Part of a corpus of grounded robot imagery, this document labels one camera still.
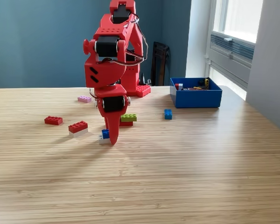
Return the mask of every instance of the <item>red lego brick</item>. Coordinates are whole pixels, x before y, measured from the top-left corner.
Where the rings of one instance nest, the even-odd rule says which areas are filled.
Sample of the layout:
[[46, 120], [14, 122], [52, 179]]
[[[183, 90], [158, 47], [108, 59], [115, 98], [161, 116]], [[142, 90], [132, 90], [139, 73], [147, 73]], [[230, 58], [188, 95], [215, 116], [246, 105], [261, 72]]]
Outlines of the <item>red lego brick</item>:
[[130, 122], [122, 122], [120, 121], [119, 122], [119, 126], [133, 126], [133, 122], [130, 121]]
[[63, 122], [62, 118], [59, 118], [59, 117], [48, 116], [45, 119], [45, 124], [49, 124], [49, 125], [60, 125], [62, 122]]
[[77, 133], [79, 131], [82, 131], [84, 129], [88, 128], [88, 124], [85, 121], [80, 121], [76, 124], [69, 126], [69, 131], [72, 133]]
[[150, 85], [138, 85], [136, 95], [137, 97], [144, 97], [151, 92]]

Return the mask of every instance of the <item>wire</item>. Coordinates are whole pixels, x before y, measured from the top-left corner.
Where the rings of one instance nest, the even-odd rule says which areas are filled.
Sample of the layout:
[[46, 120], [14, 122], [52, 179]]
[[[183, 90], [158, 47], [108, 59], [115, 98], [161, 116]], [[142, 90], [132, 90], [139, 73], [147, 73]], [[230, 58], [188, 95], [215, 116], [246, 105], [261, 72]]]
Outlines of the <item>wire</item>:
[[97, 96], [95, 96], [95, 95], [93, 95], [93, 94], [92, 94], [92, 92], [91, 92], [91, 88], [89, 88], [89, 94], [90, 94], [93, 98], [98, 99], [98, 97], [97, 97]]

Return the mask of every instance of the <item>green lego brick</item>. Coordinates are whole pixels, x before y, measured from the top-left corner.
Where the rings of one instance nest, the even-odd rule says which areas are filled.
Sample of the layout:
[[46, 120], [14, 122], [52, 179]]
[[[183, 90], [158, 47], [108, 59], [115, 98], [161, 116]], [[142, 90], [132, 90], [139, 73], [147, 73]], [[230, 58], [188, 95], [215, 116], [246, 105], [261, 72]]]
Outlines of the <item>green lego brick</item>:
[[121, 116], [121, 122], [137, 121], [137, 115], [135, 113], [126, 113]]

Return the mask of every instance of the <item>pink lego brick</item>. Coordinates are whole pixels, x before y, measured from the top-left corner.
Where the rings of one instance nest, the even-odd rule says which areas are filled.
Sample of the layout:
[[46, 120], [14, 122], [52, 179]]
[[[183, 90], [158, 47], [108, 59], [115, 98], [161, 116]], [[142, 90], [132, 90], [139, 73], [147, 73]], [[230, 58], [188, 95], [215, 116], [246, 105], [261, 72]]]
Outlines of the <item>pink lego brick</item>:
[[83, 102], [83, 103], [90, 103], [91, 97], [80, 96], [80, 97], [78, 97], [78, 101]]

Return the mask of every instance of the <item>blue plastic bin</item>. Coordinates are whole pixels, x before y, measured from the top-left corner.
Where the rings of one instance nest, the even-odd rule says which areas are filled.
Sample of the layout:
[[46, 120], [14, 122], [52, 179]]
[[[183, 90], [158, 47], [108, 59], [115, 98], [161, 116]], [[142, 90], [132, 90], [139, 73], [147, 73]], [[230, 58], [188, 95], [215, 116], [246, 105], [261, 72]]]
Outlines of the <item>blue plastic bin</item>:
[[220, 107], [222, 90], [210, 78], [209, 90], [182, 91], [177, 90], [176, 83], [182, 83], [183, 88], [198, 86], [200, 80], [204, 78], [171, 78], [170, 96], [176, 108], [194, 107]]

